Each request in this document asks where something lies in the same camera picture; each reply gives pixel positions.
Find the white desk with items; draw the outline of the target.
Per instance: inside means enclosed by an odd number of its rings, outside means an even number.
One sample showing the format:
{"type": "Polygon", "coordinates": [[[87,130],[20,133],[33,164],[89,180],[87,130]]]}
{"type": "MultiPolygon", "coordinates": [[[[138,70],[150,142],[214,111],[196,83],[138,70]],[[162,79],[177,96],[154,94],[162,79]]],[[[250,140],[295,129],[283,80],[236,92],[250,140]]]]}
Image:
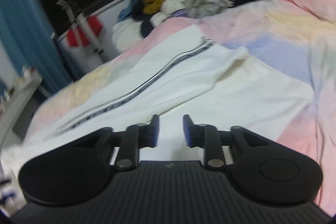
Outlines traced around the white desk with items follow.
{"type": "Polygon", "coordinates": [[[1,149],[22,142],[22,138],[14,132],[14,127],[43,80],[36,69],[29,69],[26,75],[27,77],[23,77],[23,83],[18,86],[1,114],[1,149]]]}

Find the white knit trousers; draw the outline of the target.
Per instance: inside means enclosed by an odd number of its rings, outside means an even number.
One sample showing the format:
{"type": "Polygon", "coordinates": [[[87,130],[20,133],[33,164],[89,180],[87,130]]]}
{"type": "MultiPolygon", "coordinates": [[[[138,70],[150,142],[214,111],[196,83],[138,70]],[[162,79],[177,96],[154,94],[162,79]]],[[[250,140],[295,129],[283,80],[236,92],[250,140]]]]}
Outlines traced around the white knit trousers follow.
{"type": "Polygon", "coordinates": [[[220,129],[241,125],[276,140],[312,102],[311,87],[228,49],[190,26],[142,55],[123,55],[45,102],[19,154],[27,161],[103,127],[116,131],[161,117],[160,159],[195,158],[182,147],[182,117],[220,129]]]}

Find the white puffy jacket pile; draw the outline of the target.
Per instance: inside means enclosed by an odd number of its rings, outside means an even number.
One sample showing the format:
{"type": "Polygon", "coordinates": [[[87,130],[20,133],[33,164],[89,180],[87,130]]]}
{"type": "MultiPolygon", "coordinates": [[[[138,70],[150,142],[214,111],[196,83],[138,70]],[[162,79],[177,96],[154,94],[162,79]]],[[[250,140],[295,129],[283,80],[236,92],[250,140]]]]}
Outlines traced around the white puffy jacket pile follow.
{"type": "Polygon", "coordinates": [[[141,26],[149,22],[154,28],[159,25],[155,20],[127,20],[118,22],[112,27],[112,44],[118,53],[124,53],[143,40],[141,26]]]}

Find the blue curtain left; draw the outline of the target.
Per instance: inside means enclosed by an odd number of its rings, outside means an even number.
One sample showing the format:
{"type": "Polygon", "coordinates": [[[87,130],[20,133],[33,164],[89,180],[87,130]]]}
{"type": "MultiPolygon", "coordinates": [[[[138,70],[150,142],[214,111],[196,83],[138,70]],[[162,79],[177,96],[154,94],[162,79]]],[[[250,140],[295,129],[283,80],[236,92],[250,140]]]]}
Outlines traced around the blue curtain left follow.
{"type": "Polygon", "coordinates": [[[55,94],[72,80],[51,35],[54,32],[39,0],[1,0],[1,42],[15,70],[36,68],[45,89],[55,94]]]}

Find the metal clothes rack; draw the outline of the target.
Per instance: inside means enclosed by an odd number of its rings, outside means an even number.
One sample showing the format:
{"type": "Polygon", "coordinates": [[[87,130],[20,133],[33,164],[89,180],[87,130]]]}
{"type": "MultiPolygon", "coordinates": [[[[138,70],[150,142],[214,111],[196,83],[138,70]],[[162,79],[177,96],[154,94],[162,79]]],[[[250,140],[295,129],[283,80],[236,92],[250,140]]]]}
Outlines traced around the metal clothes rack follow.
{"type": "Polygon", "coordinates": [[[58,0],[57,5],[62,7],[70,20],[71,25],[66,36],[69,47],[80,49],[86,58],[84,49],[90,46],[93,53],[100,56],[102,62],[107,62],[109,57],[98,39],[102,31],[102,24],[99,20],[95,16],[85,17],[81,11],[75,15],[70,2],[58,0]]]}

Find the pastel patchwork bed cover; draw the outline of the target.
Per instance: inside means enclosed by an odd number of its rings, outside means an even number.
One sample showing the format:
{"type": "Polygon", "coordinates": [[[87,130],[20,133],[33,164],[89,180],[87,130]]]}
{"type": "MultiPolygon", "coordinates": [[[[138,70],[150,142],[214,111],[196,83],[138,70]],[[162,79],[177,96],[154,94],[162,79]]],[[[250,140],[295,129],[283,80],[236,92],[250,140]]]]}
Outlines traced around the pastel patchwork bed cover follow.
{"type": "MultiPolygon", "coordinates": [[[[108,63],[123,55],[142,55],[190,26],[197,26],[208,39],[228,49],[245,47],[264,64],[311,87],[312,102],[275,141],[319,164],[323,183],[315,203],[327,214],[335,214],[335,0],[260,0],[202,19],[171,18],[108,63]]],[[[196,153],[195,158],[160,159],[158,140],[156,148],[141,151],[141,160],[202,160],[201,149],[186,147],[182,125],[181,134],[183,150],[196,153]]],[[[19,155],[26,137],[22,144],[1,152],[1,177],[9,179],[1,187],[1,197],[5,200],[1,211],[5,215],[15,214],[26,204],[17,182],[19,170],[27,162],[19,155]]]]}

